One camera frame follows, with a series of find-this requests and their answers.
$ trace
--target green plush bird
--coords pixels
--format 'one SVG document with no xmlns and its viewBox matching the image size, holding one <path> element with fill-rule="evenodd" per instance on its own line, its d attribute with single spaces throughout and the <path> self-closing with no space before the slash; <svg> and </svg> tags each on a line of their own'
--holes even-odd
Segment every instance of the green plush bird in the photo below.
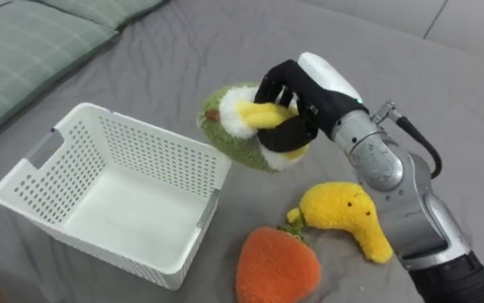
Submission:
<svg viewBox="0 0 484 303">
<path fill-rule="evenodd" d="M 295 107 L 275 103 L 255 104 L 257 90 L 256 86 L 241 85 L 216 91 L 199 113 L 199 126 L 212 145 L 233 161 L 270 173 L 281 172 L 296 164 L 309 145 L 275 152 L 259 142 L 258 130 L 273 129 L 298 112 Z"/>
</svg>

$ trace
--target orange plush strawberry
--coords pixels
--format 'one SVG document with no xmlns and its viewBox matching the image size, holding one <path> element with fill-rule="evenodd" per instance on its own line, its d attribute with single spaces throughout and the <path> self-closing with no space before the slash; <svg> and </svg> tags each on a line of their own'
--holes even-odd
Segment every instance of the orange plush strawberry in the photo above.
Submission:
<svg viewBox="0 0 484 303">
<path fill-rule="evenodd" d="M 320 264 L 298 231 L 261 227 L 249 235 L 236 273 L 238 303 L 295 303 L 318 286 Z"/>
</svg>

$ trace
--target basket handle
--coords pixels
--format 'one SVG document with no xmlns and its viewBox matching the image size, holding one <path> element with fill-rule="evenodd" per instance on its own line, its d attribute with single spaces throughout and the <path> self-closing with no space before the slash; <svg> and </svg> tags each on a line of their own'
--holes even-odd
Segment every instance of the basket handle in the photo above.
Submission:
<svg viewBox="0 0 484 303">
<path fill-rule="evenodd" d="M 64 144 L 64 137 L 56 128 L 52 128 L 47 136 L 43 137 L 41 141 L 32 148 L 26 156 L 30 164 L 36 169 L 40 169 L 43 165 L 51 159 L 56 151 Z"/>
<path fill-rule="evenodd" d="M 211 192 L 210 198 L 208 199 L 208 203 L 206 204 L 205 211 L 202 212 L 202 215 L 199 218 L 199 221 L 197 222 L 197 227 L 198 228 L 203 228 L 206 224 L 206 222 L 209 220 L 211 216 L 211 211 L 214 209 L 214 206 L 217 204 L 219 201 L 219 189 L 214 189 Z"/>
</svg>

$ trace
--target white fluffy plush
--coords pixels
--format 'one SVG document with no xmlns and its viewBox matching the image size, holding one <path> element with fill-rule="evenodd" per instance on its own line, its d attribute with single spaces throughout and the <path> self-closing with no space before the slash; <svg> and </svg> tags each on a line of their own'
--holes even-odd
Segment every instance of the white fluffy plush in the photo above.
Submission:
<svg viewBox="0 0 484 303">
<path fill-rule="evenodd" d="M 238 102 L 253 101 L 257 94 L 257 88 L 255 87 L 240 87 L 231 88 L 225 93 L 219 103 L 219 116 L 220 122 L 226 132 L 232 136 L 248 139 L 255 136 L 257 130 L 249 127 L 244 121 L 241 115 L 236 111 L 236 105 Z"/>
<path fill-rule="evenodd" d="M 260 145 L 260 152 L 262 153 L 264 160 L 266 160 L 268 165 L 278 171 L 284 171 L 285 169 L 290 168 L 294 164 L 298 163 L 298 161 L 301 159 L 301 157 L 297 157 L 294 160 L 289 160 L 287 157 L 283 156 L 278 152 L 270 151 L 262 144 Z"/>
<path fill-rule="evenodd" d="M 237 103 L 253 101 L 257 93 L 255 87 L 239 87 L 228 90 L 219 103 L 220 123 L 225 130 L 231 135 L 242 139 L 249 139 L 257 134 L 257 130 L 249 127 L 241 115 L 236 111 Z M 260 144 L 260 151 L 264 160 L 268 165 L 275 170 L 284 171 L 296 164 L 301 157 L 294 160 L 289 160 L 282 154 L 270 151 L 268 148 Z"/>
</svg>

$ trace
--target yellow plush toy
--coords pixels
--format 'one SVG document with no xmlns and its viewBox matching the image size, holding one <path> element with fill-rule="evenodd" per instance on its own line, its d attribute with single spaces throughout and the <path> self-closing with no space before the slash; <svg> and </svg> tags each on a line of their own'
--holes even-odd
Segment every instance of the yellow plush toy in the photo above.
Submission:
<svg viewBox="0 0 484 303">
<path fill-rule="evenodd" d="M 372 199 L 356 183 L 322 183 L 309 189 L 300 207 L 289 211 L 290 224 L 304 221 L 310 227 L 349 231 L 364 255 L 376 263 L 387 262 L 393 251 L 380 228 Z"/>
</svg>

